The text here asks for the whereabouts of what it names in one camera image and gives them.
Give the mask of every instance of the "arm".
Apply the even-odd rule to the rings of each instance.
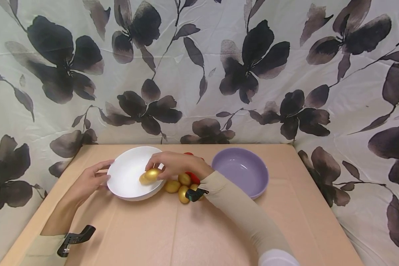
[[[56,205],[40,235],[26,252],[21,266],[65,265],[66,258],[59,257],[57,250],[69,232],[78,208],[108,180],[106,173],[97,172],[109,168],[111,163],[113,160],[101,162],[83,171]]]
[[[247,194],[202,159],[166,151],[154,154],[146,170],[155,163],[166,167],[158,179],[168,179],[186,171],[194,173],[201,180],[199,188],[209,191],[206,198],[247,233],[261,260],[265,253],[276,249],[287,252],[291,257],[289,244],[275,222]]]

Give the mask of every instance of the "bowl rim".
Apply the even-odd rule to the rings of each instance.
[[[247,152],[248,154],[251,154],[252,157],[253,157],[254,159],[258,160],[258,161],[259,161],[259,164],[261,164],[261,165],[264,167],[264,169],[266,170],[267,178],[266,178],[266,182],[265,182],[264,187],[259,191],[259,193],[256,193],[255,195],[248,195],[248,194],[243,190],[244,193],[246,193],[247,196],[249,196],[251,199],[256,199],[256,198],[258,198],[259,196],[261,196],[261,194],[263,194],[263,193],[265,192],[265,190],[267,189],[267,186],[269,185],[269,179],[270,179],[270,177],[269,177],[269,170],[267,169],[266,164],[265,164],[265,163],[263,162],[263,160],[259,157],[259,155],[255,154],[254,152],[252,152],[252,151],[250,151],[250,150],[247,150],[247,149],[244,149],[244,148],[239,148],[239,147],[225,148],[225,149],[223,149],[223,150],[217,152],[216,155],[214,155],[213,160],[211,161],[211,168],[214,169],[214,166],[215,166],[215,163],[216,163],[216,157],[217,157],[219,154],[221,154],[221,153],[228,152],[228,150],[238,150],[238,151]]]
[[[153,149],[155,149],[155,150],[157,151],[157,153],[158,153],[158,152],[162,152],[159,148],[156,148],[156,147],[152,147],[152,146],[138,146],[138,147],[135,147],[135,148],[128,149],[127,151],[125,151],[125,152],[123,152],[122,154],[118,155],[117,158],[115,158],[115,161],[116,161],[119,157],[122,157],[124,154],[129,153],[129,152],[132,152],[133,150],[136,150],[136,149],[141,149],[141,148],[153,148]],[[123,195],[120,195],[120,194],[118,194],[118,193],[112,191],[112,188],[108,185],[108,181],[106,182],[106,183],[107,183],[107,187],[108,187],[109,191],[112,192],[112,194],[116,195],[117,197],[119,197],[119,198],[121,198],[121,199],[126,199],[126,200],[130,201],[130,199],[135,200],[135,199],[138,199],[138,198],[145,197],[145,196],[147,196],[147,195],[149,195],[149,194],[151,194],[151,193],[153,193],[151,196],[155,195],[155,193],[156,193],[155,191],[156,191],[156,190],[160,190],[160,189],[163,187],[162,184],[163,184],[163,181],[164,181],[164,180],[159,180],[158,182],[160,182],[160,183],[158,184],[158,186],[157,186],[156,188],[154,188],[153,190],[151,190],[150,192],[148,192],[148,193],[146,193],[146,194],[143,194],[143,195],[140,195],[140,196],[137,196],[137,197],[125,197],[125,196],[123,196]],[[146,197],[146,198],[144,198],[144,199],[139,199],[138,201],[145,200],[145,199],[147,199],[147,198],[150,198],[151,196]]]

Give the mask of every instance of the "black clip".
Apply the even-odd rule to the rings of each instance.
[[[68,257],[69,245],[80,244],[88,241],[95,231],[95,227],[87,225],[79,234],[68,233],[65,237],[64,243],[62,243],[62,245],[58,249],[59,257]]]
[[[197,188],[197,190],[188,189],[185,193],[185,197],[192,202],[199,200],[204,194],[208,194],[207,190]]]

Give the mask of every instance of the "white bowl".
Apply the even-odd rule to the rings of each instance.
[[[107,182],[109,190],[126,201],[143,201],[154,196],[165,182],[158,180],[150,185],[141,185],[139,177],[145,172],[145,166],[152,154],[158,152],[161,150],[141,146],[118,156],[108,169],[108,174],[111,176]]]

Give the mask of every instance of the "fabric backdrop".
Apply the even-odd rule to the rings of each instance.
[[[0,260],[96,143],[291,143],[399,265],[399,0],[0,0]]]

